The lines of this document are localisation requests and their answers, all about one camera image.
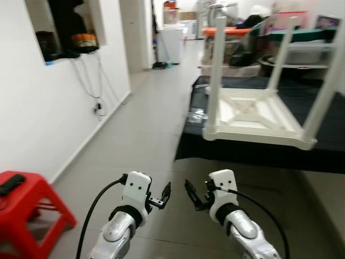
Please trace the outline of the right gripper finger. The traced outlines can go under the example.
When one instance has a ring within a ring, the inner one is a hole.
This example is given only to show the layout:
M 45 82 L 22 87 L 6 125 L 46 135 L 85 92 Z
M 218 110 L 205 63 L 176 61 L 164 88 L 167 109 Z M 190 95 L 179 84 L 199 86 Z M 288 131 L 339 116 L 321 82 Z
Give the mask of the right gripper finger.
M 195 210 L 203 210 L 204 202 L 202 202 L 202 200 L 199 198 L 199 195 L 197 195 L 196 188 L 193 186 L 193 184 L 189 180 L 185 180 L 184 188 Z

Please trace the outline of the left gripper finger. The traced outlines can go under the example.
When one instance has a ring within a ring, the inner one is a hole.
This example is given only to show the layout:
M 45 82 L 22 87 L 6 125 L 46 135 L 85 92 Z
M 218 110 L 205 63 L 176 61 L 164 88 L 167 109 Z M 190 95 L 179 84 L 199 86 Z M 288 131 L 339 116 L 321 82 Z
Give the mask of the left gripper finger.
M 168 204 L 168 201 L 171 197 L 171 182 L 168 182 L 167 185 L 163 188 L 162 195 L 160 199 L 157 199 L 157 208 L 162 210 Z

